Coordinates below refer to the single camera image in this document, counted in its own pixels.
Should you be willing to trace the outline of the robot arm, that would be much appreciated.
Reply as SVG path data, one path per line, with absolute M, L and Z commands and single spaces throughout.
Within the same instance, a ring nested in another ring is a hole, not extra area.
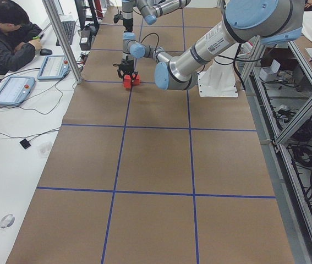
M 177 9 L 183 9 L 190 1 L 122 1 L 122 10 L 113 18 L 113 22 L 117 23 L 120 20 L 125 27 L 123 33 L 123 56 L 119 64 L 114 64 L 117 67 L 119 78 L 122 79 L 125 88 L 131 88 L 133 85 L 140 84 L 138 71 L 135 70 L 134 60 L 139 58 L 156 59 L 159 52 L 163 49 L 159 45 L 150 46 L 138 42 L 133 33 L 133 12 L 136 7 L 140 15 L 148 25 L 154 24 L 157 19 L 163 15 L 174 12 Z
M 222 14 L 222 20 L 196 41 L 180 56 L 171 56 L 160 46 L 144 45 L 132 32 L 133 9 L 138 8 L 148 25 L 157 18 L 186 7 L 189 1 L 162 1 L 150 5 L 149 1 L 123 1 L 122 12 L 114 21 L 122 20 L 123 58 L 117 72 L 134 81 L 138 72 L 134 69 L 136 58 L 156 61 L 155 84 L 163 90 L 189 90 L 197 83 L 196 70 L 206 65 L 235 43 L 245 43 L 260 36 L 263 45 L 276 45 L 296 40 L 303 27 L 304 1 L 230 1 Z

